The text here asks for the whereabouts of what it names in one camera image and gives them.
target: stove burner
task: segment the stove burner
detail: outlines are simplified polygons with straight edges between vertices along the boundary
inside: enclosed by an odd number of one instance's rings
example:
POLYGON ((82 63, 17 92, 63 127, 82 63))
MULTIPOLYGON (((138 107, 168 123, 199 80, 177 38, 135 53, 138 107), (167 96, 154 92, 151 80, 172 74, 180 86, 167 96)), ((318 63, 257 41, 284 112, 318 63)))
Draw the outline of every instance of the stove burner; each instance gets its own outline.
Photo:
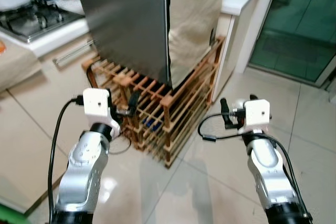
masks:
POLYGON ((16 10, 0 12, 0 30, 24 42, 43 36, 82 15, 59 9, 56 4, 32 0, 16 10))

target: tiled floor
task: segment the tiled floor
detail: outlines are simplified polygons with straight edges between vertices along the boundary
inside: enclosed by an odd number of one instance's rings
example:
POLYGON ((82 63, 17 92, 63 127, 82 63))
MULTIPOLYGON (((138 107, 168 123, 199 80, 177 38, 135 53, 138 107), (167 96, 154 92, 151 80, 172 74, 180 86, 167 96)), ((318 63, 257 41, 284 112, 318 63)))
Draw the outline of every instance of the tiled floor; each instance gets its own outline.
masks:
MULTIPOLYGON (((220 96, 230 104, 250 93, 271 104, 270 133, 289 150, 314 223, 336 223, 336 106, 324 91, 253 69, 233 75, 220 96)), ((219 111, 218 101, 209 113, 219 111)), ((110 156, 101 182, 94 224, 267 223, 237 139, 212 144, 194 132, 169 170, 129 149, 110 156)), ((45 201, 29 219, 47 217, 45 201)))

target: wooden rack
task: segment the wooden rack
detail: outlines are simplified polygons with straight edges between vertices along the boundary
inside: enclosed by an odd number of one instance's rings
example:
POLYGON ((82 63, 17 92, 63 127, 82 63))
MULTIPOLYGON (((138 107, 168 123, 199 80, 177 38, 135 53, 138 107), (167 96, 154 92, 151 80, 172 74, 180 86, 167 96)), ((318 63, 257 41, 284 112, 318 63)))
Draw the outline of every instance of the wooden rack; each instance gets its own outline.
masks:
POLYGON ((169 168, 211 104, 224 40, 219 37, 174 90, 100 57, 84 62, 82 67, 92 86, 111 89, 113 103, 121 108, 127 108, 132 92, 141 92, 137 113, 124 121, 123 129, 135 148, 164 160, 169 168))

